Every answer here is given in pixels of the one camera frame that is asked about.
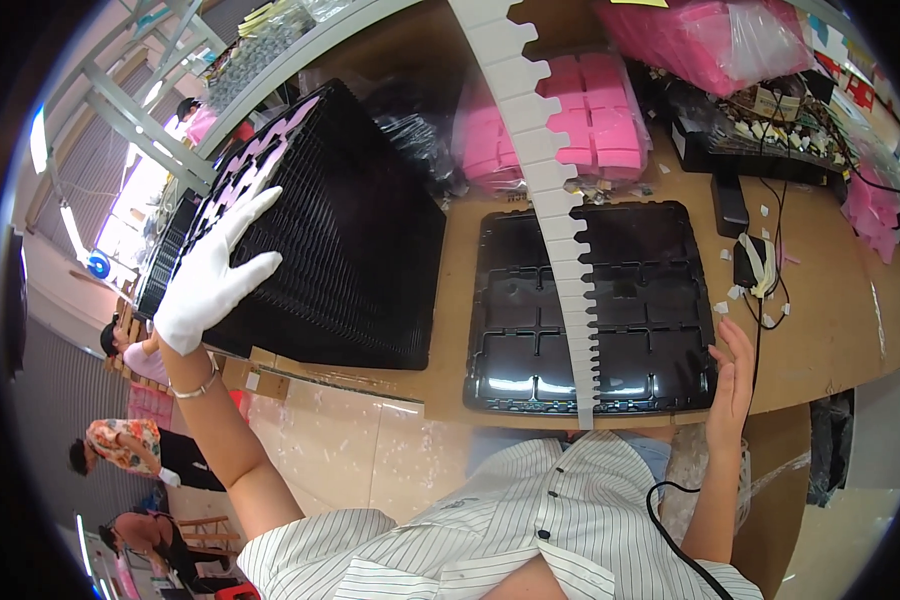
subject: label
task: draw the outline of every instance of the label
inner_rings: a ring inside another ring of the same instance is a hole
[[[679,131],[677,131],[676,125],[671,125],[670,127],[672,128],[672,131],[673,131],[673,133],[672,133],[673,144],[676,145],[676,151],[679,152],[680,160],[682,161],[684,159],[684,154],[687,151],[687,140],[685,140],[684,137],[681,135],[681,133]]]
[[[257,385],[260,384],[260,370],[252,370],[246,375],[246,389],[252,392],[257,391]]]
[[[669,9],[666,0],[610,0],[610,4],[642,4],[648,7],[660,7],[661,9]]]

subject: striped shirt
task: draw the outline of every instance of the striped shirt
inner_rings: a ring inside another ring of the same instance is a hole
[[[252,539],[238,565],[264,600],[480,598],[538,555],[570,600],[717,598],[650,521],[654,483],[610,431],[565,452],[532,439],[490,456],[406,525],[380,510],[334,510]],[[699,563],[734,598],[763,597],[733,566]]]

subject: white glove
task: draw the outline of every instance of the white glove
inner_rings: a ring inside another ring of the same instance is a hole
[[[157,477],[171,488],[180,487],[180,475],[174,473],[165,466],[160,467],[160,472],[157,474]]]
[[[283,260],[279,252],[264,252],[236,269],[230,268],[230,253],[237,242],[283,191],[271,187],[258,196],[260,186],[262,181],[240,196],[183,257],[153,316],[157,333],[181,356],[195,351],[204,331],[219,323],[244,296],[273,275]]]

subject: stack of black trays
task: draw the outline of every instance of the stack of black trays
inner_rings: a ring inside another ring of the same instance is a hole
[[[590,252],[599,352],[597,415],[708,408],[716,365],[704,270],[686,208],[675,201],[587,205],[577,240]],[[532,210],[481,224],[464,404],[576,414],[564,315]]]
[[[170,218],[157,238],[156,246],[149,258],[149,264],[144,266],[146,273],[137,288],[137,314],[147,319],[154,318],[156,309],[163,300],[167,291],[167,282],[170,275],[176,272],[177,259],[180,249],[183,248],[187,234],[197,216],[197,204],[193,197],[184,195],[176,212]]]
[[[243,235],[231,265],[268,251],[283,262],[203,339],[244,357],[256,346],[301,362],[425,369],[444,212],[338,79],[270,126],[315,97],[299,125],[246,159],[260,165],[288,140],[269,184],[283,193]],[[227,209],[217,196],[240,175],[217,177],[183,254]]]

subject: worker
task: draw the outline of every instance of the worker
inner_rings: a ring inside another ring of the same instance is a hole
[[[180,123],[190,124],[190,126],[187,127],[186,136],[192,141],[193,145],[197,145],[201,143],[201,140],[206,136],[210,126],[217,120],[217,114],[210,106],[204,105],[203,102],[196,98],[185,98],[176,107],[176,118]],[[233,131],[233,134],[226,142],[226,145],[223,146],[223,150],[220,151],[220,154],[226,154],[227,150],[229,150],[230,146],[235,142],[246,142],[253,138],[253,135],[253,126],[247,119],[243,119],[240,121],[240,125]]]
[[[400,527],[375,509],[305,517],[201,342],[282,259],[271,251],[229,266],[240,236],[281,191],[259,189],[196,242],[153,321],[180,410],[250,539],[238,565],[262,597],[762,597],[729,565],[754,348],[728,318],[718,331],[729,353],[710,348],[719,377],[686,559],[648,514],[659,510],[656,491],[645,498],[662,473],[612,431],[587,432],[565,450],[550,438],[499,451]]]
[[[225,492],[193,438],[156,426],[149,418],[103,418],[70,444],[70,469],[84,477],[103,457],[120,469],[156,475],[171,487],[181,485]]]
[[[161,575],[176,571],[180,582],[193,594],[215,594],[240,585],[240,580],[232,577],[201,577],[197,563],[219,561],[227,571],[230,558],[188,546],[177,523],[163,512],[124,512],[113,520],[112,526],[100,525],[97,533],[103,544],[117,554],[126,546],[147,558]]]
[[[133,373],[170,387],[156,338],[150,336],[141,342],[131,343],[131,336],[118,326],[119,320],[120,314],[113,313],[113,319],[99,332],[99,345],[103,353],[120,356],[123,364]]]

